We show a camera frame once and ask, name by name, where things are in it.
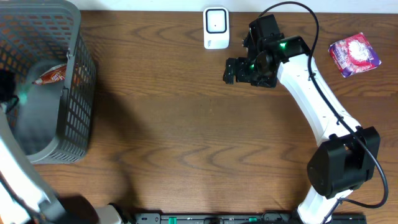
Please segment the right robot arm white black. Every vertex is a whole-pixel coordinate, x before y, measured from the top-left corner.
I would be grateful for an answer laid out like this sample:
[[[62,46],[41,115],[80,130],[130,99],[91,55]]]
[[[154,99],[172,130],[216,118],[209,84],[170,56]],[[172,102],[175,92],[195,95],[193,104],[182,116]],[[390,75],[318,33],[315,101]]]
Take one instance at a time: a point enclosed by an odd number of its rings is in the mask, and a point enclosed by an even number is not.
[[[373,177],[380,135],[363,128],[341,105],[319,73],[310,48],[298,35],[285,37],[273,15],[249,25],[245,57],[229,58],[223,81],[273,88],[283,85],[307,119],[317,150],[307,165],[311,183],[304,201],[283,223],[364,223],[336,215],[336,208]]]

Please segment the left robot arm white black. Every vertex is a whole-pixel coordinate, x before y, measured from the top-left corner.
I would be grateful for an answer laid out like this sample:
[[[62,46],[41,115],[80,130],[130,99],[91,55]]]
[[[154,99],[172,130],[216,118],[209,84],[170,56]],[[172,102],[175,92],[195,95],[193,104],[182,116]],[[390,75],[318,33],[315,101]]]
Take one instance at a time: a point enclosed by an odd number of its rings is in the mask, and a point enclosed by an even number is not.
[[[19,102],[15,74],[1,70],[1,221],[3,223],[133,223],[115,204],[94,208],[81,195],[60,198],[20,148],[7,121]]]

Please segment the purple pink snack packet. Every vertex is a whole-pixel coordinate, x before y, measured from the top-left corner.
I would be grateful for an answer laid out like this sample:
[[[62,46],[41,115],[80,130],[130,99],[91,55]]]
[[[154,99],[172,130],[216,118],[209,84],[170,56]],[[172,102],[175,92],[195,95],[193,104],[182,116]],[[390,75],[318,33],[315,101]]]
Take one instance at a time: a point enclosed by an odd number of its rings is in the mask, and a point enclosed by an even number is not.
[[[362,32],[331,44],[328,52],[344,78],[375,69],[382,63]]]

